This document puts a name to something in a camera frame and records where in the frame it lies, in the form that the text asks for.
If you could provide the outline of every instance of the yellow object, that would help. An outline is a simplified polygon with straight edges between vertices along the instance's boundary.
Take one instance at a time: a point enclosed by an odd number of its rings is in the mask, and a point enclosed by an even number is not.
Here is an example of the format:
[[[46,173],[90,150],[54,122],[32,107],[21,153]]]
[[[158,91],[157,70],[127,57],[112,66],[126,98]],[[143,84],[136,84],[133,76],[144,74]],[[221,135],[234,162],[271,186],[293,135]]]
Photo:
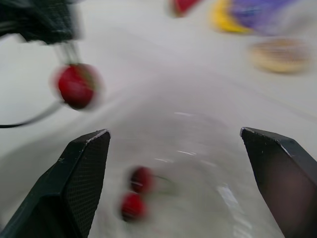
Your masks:
[[[298,40],[273,39],[251,47],[253,64],[276,73],[295,73],[310,64],[309,49]]]
[[[235,33],[250,33],[250,28],[238,24],[232,16],[228,14],[230,0],[218,0],[210,12],[210,22],[222,31]]]

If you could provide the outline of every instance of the red cherry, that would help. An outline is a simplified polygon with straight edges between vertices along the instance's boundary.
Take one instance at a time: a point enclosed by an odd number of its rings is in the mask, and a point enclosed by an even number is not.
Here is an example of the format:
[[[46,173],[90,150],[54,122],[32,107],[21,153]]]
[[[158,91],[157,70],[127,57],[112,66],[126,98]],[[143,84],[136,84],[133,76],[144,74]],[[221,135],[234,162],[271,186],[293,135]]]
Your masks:
[[[70,107],[83,109],[95,95],[97,76],[90,65],[71,64],[58,75],[57,87]]]
[[[137,221],[144,217],[145,205],[140,195],[129,192],[123,198],[121,205],[121,217],[125,222]]]
[[[153,187],[152,171],[147,167],[138,167],[131,176],[130,186],[136,193],[147,193]]]

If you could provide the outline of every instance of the red strawberry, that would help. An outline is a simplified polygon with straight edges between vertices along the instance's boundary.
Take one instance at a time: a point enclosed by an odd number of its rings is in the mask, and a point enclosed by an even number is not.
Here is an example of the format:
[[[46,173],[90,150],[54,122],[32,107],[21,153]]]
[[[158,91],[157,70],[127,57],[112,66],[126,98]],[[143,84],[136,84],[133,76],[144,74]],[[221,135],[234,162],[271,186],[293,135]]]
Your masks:
[[[140,195],[129,192],[123,198],[121,204],[121,217],[125,222],[133,222],[144,217],[145,205]]]
[[[153,187],[152,171],[147,167],[138,167],[131,176],[130,186],[136,193],[147,193]]]
[[[172,1],[173,1],[173,7],[174,7],[175,13],[179,16],[183,16],[201,0],[172,0]]]
[[[70,107],[83,109],[95,95],[97,76],[90,65],[71,64],[58,75],[57,87]]]

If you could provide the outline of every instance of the strawberry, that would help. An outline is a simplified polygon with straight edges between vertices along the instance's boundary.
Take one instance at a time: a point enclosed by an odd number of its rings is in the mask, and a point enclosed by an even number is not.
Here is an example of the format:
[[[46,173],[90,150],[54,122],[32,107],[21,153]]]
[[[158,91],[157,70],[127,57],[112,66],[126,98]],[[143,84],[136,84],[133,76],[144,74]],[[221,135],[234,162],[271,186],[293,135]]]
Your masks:
[[[147,167],[138,167],[132,173],[130,187],[136,193],[147,193],[153,187],[152,171]]]
[[[87,64],[70,64],[57,78],[57,88],[65,102],[74,109],[83,109],[92,101],[97,89],[97,76]]]
[[[125,222],[133,222],[143,218],[145,211],[145,205],[140,195],[129,192],[124,196],[120,212]]]

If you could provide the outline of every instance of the donut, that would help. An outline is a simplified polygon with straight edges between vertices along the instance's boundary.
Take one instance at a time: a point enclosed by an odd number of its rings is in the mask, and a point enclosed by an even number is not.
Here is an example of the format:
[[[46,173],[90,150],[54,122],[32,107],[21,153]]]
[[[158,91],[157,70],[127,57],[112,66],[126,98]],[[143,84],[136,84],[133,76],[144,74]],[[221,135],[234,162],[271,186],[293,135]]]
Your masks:
[[[250,58],[257,67],[276,73],[295,73],[310,63],[307,45],[295,39],[271,39],[251,46]]]

